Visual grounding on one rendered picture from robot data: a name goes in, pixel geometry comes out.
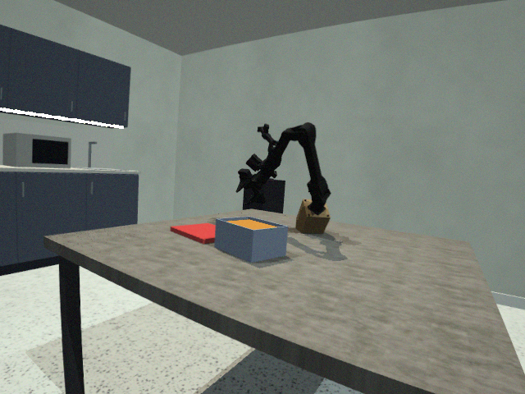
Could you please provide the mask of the red lid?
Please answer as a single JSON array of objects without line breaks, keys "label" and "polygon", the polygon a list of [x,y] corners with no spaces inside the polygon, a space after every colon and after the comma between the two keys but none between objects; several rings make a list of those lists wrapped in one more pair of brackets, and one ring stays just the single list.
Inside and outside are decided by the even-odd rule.
[{"label": "red lid", "polygon": [[171,227],[171,231],[202,244],[213,243],[215,240],[215,225],[210,223],[175,226]]}]

